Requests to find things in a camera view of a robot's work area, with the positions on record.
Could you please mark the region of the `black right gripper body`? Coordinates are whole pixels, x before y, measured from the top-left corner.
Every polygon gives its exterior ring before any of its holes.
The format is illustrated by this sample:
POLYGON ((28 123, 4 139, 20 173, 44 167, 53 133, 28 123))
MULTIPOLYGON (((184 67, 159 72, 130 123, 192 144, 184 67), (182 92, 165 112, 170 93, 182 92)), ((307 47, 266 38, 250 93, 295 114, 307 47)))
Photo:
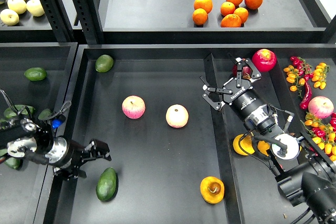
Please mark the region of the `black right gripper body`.
POLYGON ((254 90, 249 80, 242 79, 239 87, 236 87, 236 82, 237 78, 230 78, 224 83, 223 89, 230 90, 231 93, 224 93, 223 101, 243 122, 259 127, 269 120, 266 102, 254 90))

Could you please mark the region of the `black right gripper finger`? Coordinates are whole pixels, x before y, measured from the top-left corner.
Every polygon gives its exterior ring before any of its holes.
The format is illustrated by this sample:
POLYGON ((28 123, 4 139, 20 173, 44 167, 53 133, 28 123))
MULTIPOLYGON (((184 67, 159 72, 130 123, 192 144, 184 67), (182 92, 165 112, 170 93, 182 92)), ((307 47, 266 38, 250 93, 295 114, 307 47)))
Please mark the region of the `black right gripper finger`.
POLYGON ((241 88, 243 80, 250 84, 261 79, 261 73, 249 58, 234 57, 231 53, 227 54, 234 63, 232 68, 232 77, 236 81, 236 87, 241 88))
POLYGON ((203 94, 202 98, 214 109, 222 110, 224 105, 231 106, 232 101, 227 98, 232 94, 232 90, 226 88, 215 88, 211 87, 210 84, 206 81, 205 77, 200 76, 200 80, 203 83, 202 89, 203 94))

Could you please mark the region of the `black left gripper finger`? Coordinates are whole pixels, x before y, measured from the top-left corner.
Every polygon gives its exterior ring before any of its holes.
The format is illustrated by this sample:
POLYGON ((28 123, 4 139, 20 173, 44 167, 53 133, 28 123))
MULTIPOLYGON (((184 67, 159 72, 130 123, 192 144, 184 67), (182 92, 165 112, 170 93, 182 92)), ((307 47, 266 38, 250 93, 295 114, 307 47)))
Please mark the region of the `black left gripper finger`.
POLYGON ((77 178, 87 178, 85 171, 81 170, 83 164, 70 165, 66 168, 52 167, 53 175, 62 178, 63 180, 69 181, 77 178))
POLYGON ((89 144, 82 151, 81 160, 83 162, 88 162, 100 158, 112 161, 109 146, 103 141, 91 139, 89 144))

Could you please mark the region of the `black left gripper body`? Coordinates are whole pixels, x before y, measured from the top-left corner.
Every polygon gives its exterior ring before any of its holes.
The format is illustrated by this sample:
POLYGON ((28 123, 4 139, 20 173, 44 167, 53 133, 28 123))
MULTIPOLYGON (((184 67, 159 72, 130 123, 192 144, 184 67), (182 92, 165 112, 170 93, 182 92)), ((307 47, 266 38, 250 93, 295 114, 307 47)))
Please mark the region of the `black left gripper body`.
POLYGON ((64 137, 57 137, 51 149, 51 166, 66 168, 70 165, 83 164, 81 154, 84 146, 64 137))

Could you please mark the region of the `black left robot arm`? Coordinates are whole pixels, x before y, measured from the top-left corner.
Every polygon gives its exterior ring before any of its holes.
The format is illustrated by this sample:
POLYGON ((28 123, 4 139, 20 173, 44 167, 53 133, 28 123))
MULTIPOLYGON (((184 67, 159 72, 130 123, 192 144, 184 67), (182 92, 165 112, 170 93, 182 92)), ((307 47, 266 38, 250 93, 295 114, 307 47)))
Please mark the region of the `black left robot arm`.
POLYGON ((1 146, 7 149, 2 160, 26 159, 36 164, 50 165, 53 174, 64 180, 86 177, 81 166, 100 158, 110 161, 108 144, 92 139, 83 146, 64 136, 55 136, 54 130, 64 121, 64 113, 71 107, 65 101, 57 112, 35 118, 29 107, 17 108, 4 90, 1 91, 13 116, 1 121, 1 146))

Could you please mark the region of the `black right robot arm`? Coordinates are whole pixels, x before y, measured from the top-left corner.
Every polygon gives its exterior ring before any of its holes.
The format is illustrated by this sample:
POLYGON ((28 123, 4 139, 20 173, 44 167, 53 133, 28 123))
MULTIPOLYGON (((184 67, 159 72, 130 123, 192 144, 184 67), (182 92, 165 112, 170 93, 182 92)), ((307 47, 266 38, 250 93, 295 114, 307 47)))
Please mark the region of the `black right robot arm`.
POLYGON ((245 133, 238 148, 265 164, 273 173, 280 193, 293 205, 306 204, 311 219, 335 223, 335 163, 305 132, 291 134, 294 114, 269 102, 269 95, 255 88, 261 73, 249 58, 235 58, 236 72, 217 86, 214 58, 204 60, 203 99, 215 111, 227 106, 240 119, 245 133))

